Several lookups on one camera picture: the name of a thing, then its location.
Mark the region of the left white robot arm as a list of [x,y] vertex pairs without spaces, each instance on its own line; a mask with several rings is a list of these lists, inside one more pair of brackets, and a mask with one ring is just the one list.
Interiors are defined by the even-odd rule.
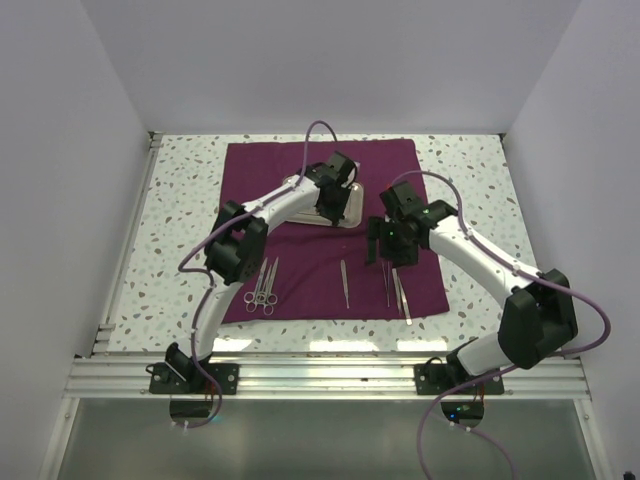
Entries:
[[244,204],[228,202],[212,232],[179,264],[182,273],[200,273],[209,285],[194,313],[188,347],[167,348],[165,363],[185,392],[201,390],[209,374],[210,357],[219,327],[242,286],[261,267],[268,236],[297,213],[314,208],[333,226],[343,218],[353,174],[321,173],[318,168],[291,179]]

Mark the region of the ring handled clamp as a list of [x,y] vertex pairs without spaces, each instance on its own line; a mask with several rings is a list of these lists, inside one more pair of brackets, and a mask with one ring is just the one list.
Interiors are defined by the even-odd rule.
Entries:
[[264,276],[264,280],[261,287],[261,293],[259,294],[257,303],[263,306],[274,306],[278,297],[274,292],[275,279],[279,266],[279,258],[276,258],[271,265],[267,268],[267,273]]

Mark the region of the surgical forceps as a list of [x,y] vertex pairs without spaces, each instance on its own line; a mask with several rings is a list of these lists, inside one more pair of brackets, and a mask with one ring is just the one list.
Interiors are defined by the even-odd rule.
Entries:
[[273,314],[277,302],[277,295],[272,291],[275,272],[275,264],[264,266],[261,269],[254,289],[246,293],[244,297],[247,312],[253,313],[261,307],[264,315]]

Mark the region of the steel instrument tray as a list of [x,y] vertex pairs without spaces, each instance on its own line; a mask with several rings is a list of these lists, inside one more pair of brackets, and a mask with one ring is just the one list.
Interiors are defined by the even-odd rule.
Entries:
[[362,222],[364,193],[364,186],[358,182],[355,182],[350,187],[349,198],[347,199],[343,216],[337,224],[333,224],[330,219],[321,216],[315,207],[296,213],[288,219],[288,222],[320,227],[356,228]]

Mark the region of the steel tweezers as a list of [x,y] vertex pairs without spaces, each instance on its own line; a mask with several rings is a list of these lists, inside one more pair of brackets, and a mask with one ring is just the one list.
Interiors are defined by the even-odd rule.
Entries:
[[382,273],[383,273],[385,292],[386,292],[386,305],[387,305],[387,307],[390,307],[390,277],[391,277],[391,272],[390,272],[390,264],[386,260],[384,260],[382,262]]
[[396,305],[397,305],[398,313],[402,317],[402,316],[404,316],[403,300],[402,300],[402,289],[401,289],[401,282],[400,282],[400,279],[399,279],[399,276],[398,276],[397,269],[396,268],[392,268],[391,269],[391,274],[392,274],[393,283],[394,283],[395,298],[396,298]]
[[412,320],[412,316],[411,316],[410,310],[409,310],[408,299],[406,297],[406,293],[405,293],[405,290],[403,288],[403,285],[402,285],[400,277],[398,277],[397,280],[398,280],[397,284],[398,284],[398,291],[399,291],[399,296],[400,296],[401,309],[402,309],[402,312],[403,312],[403,314],[405,316],[406,324],[408,326],[412,326],[413,320]]

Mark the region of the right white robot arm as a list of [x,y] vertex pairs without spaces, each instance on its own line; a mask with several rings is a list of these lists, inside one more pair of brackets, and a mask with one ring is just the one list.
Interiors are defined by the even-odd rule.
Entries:
[[451,389],[468,392],[481,375],[502,367],[528,370],[553,355],[578,333],[569,282],[557,270],[540,273],[506,257],[475,234],[456,210],[427,208],[405,217],[371,216],[367,221],[368,264],[381,258],[394,267],[413,266],[418,250],[453,262],[502,307],[496,332],[470,340],[446,357]]

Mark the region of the surgical scissors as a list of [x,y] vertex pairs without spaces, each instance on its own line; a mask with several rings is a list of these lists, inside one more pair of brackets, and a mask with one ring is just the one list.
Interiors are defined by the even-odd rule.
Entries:
[[268,259],[265,258],[262,262],[262,265],[260,267],[259,273],[258,273],[258,277],[256,280],[256,284],[253,288],[252,291],[247,292],[244,295],[244,301],[246,305],[249,305],[251,303],[255,304],[256,301],[258,300],[259,294],[261,293],[261,287],[262,287],[262,283],[264,280],[264,274],[266,272],[266,267],[267,267],[267,263],[268,263]]

